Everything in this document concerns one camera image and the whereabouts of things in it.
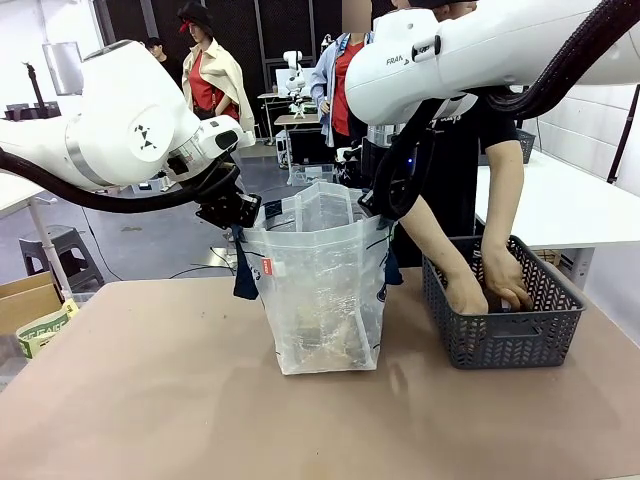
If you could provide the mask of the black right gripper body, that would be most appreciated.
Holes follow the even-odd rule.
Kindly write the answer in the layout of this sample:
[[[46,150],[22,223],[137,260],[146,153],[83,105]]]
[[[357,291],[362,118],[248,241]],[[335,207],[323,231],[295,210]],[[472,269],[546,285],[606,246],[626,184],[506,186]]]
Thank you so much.
[[[380,165],[386,155],[387,148],[379,147],[371,142],[362,143],[361,152],[361,196],[358,204],[369,216],[386,217],[388,203],[388,178],[386,171],[380,171]]]

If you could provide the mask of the translucent white shopping bag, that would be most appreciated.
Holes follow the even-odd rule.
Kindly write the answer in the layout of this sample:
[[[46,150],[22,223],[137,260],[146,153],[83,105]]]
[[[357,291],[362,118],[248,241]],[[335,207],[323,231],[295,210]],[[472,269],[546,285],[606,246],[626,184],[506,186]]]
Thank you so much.
[[[361,192],[316,183],[264,204],[235,227],[235,296],[261,301],[285,375],[376,368],[387,288],[402,277],[394,225],[366,212]]]

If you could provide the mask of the grey basket with brown goods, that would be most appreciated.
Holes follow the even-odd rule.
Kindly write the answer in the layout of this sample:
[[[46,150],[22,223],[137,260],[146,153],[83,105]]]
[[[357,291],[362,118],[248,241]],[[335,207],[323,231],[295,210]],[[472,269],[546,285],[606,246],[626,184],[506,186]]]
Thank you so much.
[[[512,236],[507,247],[522,267],[533,301],[528,310],[494,305],[486,315],[461,315],[446,297],[444,274],[429,259],[423,260],[426,305],[455,368],[557,367],[568,354],[584,303],[519,238]]]

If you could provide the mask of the person's left forearm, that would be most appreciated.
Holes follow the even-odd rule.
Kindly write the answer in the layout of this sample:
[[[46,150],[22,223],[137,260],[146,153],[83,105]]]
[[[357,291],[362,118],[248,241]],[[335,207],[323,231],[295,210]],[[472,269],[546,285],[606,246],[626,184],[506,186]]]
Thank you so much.
[[[483,252],[505,249],[511,235],[524,185],[524,165],[490,166],[489,198]]]

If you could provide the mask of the person's right forearm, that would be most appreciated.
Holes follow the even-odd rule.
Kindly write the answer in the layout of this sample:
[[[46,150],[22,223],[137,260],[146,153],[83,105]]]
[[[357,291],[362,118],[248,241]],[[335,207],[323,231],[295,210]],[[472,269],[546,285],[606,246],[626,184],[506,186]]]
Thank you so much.
[[[462,292],[479,287],[468,264],[439,225],[427,202],[419,196],[401,226],[421,252],[445,274],[448,286]]]

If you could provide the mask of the person's left hand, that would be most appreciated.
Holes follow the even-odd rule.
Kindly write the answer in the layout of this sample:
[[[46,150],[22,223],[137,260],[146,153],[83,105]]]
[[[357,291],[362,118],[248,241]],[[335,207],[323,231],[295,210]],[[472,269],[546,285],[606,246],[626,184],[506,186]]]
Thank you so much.
[[[524,282],[523,269],[516,258],[502,247],[481,249],[486,286],[514,310],[528,310],[533,300]]]

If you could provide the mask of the clear plastic floor bin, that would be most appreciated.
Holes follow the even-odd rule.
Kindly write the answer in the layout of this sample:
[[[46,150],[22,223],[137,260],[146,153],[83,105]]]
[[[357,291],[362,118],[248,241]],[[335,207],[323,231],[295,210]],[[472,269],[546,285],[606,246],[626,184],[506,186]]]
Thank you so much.
[[[331,164],[293,164],[291,166],[291,186],[306,187],[318,182],[334,182],[334,167]]]

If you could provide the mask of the small brown background table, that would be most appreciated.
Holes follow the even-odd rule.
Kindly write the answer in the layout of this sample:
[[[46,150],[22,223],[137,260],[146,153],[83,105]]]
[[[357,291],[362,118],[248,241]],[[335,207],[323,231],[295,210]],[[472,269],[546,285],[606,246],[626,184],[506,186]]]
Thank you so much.
[[[304,117],[296,117],[292,114],[280,115],[275,121],[274,125],[276,127],[281,127],[284,131],[284,139],[277,140],[276,146],[279,150],[282,150],[284,147],[288,146],[289,139],[289,131],[293,130],[297,127],[306,126],[306,125],[318,125],[319,121],[316,115],[306,115]]]

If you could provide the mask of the person in red shirt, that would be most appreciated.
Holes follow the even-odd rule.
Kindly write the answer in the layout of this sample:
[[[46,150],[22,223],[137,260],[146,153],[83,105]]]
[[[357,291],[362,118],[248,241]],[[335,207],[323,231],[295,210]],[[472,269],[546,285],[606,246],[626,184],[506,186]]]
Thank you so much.
[[[346,99],[346,73],[354,56],[373,40],[371,32],[343,33],[321,54],[311,75],[311,98],[317,107],[325,143],[350,147],[367,133],[367,125],[351,111]]]

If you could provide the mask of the mannequin with cream jacket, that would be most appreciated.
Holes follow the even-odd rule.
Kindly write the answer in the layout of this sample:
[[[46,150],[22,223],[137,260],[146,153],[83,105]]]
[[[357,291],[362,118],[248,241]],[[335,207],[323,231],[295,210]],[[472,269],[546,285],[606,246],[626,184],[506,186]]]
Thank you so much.
[[[182,6],[177,16],[180,32],[188,32],[195,42],[182,67],[181,85],[187,106],[200,120],[229,116],[245,132],[255,134],[242,68],[214,38],[211,12],[193,0]]]

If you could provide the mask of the empty grey plastic basket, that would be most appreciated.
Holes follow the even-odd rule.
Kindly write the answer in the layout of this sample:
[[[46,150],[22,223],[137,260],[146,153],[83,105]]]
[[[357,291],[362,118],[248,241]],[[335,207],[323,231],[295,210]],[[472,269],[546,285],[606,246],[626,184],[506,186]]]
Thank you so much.
[[[521,144],[523,163],[528,164],[535,145],[536,136],[522,129],[517,129],[517,133]]]

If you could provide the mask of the background person in black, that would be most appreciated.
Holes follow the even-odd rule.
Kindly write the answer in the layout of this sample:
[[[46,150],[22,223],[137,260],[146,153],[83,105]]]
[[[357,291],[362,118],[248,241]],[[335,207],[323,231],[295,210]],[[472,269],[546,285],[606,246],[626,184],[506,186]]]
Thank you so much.
[[[164,43],[158,37],[149,37],[145,41],[149,53],[161,64],[171,76],[179,89],[182,89],[183,66],[164,50]]]

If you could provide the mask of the green and white carton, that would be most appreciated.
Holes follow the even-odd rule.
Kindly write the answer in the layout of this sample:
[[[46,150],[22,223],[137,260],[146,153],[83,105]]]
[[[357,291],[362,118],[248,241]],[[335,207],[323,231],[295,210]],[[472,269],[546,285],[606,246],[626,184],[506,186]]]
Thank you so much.
[[[24,356],[32,360],[78,313],[73,299],[65,301],[61,308],[44,315],[16,331],[18,343]]]

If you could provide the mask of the brown cardboard box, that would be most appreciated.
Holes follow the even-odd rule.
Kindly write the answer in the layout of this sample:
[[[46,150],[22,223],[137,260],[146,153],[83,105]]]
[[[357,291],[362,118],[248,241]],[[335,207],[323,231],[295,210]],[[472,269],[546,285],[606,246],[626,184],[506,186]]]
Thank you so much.
[[[62,307],[62,297],[50,272],[0,285],[0,336]]]

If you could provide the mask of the silver mannequin base plate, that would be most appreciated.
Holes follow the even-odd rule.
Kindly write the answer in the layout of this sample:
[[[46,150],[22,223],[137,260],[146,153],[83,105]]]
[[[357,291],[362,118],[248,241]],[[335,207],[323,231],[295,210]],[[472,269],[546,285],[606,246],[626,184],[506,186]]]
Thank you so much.
[[[210,247],[208,263],[211,267],[237,269],[237,253],[235,248]]]

